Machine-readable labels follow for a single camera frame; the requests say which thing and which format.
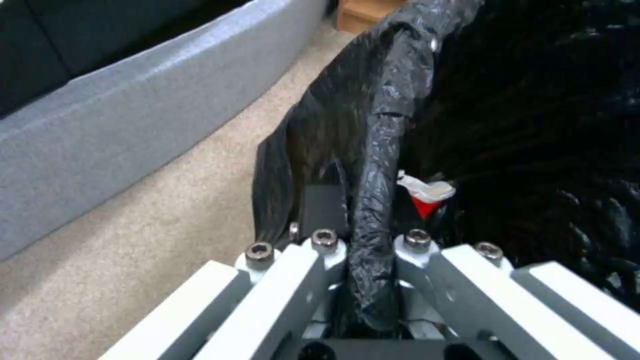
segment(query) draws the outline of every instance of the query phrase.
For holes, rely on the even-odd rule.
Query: wooden furniture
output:
[[[359,34],[405,2],[406,0],[340,0],[338,30]]]

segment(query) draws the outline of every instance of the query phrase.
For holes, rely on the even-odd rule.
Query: carpet floor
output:
[[[96,359],[207,260],[231,264],[253,241],[257,144],[352,38],[323,24],[224,127],[0,263],[0,359]]]

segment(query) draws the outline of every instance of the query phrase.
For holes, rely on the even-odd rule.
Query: black garbage bag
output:
[[[260,145],[256,239],[280,247],[339,161],[351,238],[336,336],[398,336],[390,241],[491,241],[639,309],[640,12],[631,0],[425,0],[349,44]],[[399,168],[458,192],[425,222]]]

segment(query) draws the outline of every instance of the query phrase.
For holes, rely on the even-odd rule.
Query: crumpled plastic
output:
[[[391,239],[490,241],[556,260],[635,309],[637,1],[408,3],[334,59],[259,146],[256,240],[284,246],[300,193],[339,161],[348,274],[334,336],[398,337]],[[414,216],[399,169],[456,195]]]

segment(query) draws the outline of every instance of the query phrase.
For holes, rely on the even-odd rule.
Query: hex socket screw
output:
[[[431,246],[431,237],[422,229],[411,229],[404,234],[404,246],[416,253],[425,253]]]
[[[318,229],[311,235],[311,248],[320,255],[333,254],[338,249],[338,235],[331,229]]]
[[[247,266],[254,270],[267,269],[275,260],[273,246],[264,241],[249,245],[244,251],[244,257]]]
[[[504,258],[504,253],[499,246],[488,242],[481,242],[477,243],[474,246],[474,249],[478,254],[482,255],[483,258],[487,259],[495,266],[500,267],[500,263]]]
[[[289,224],[289,241],[296,242],[300,237],[300,225],[297,222]]]

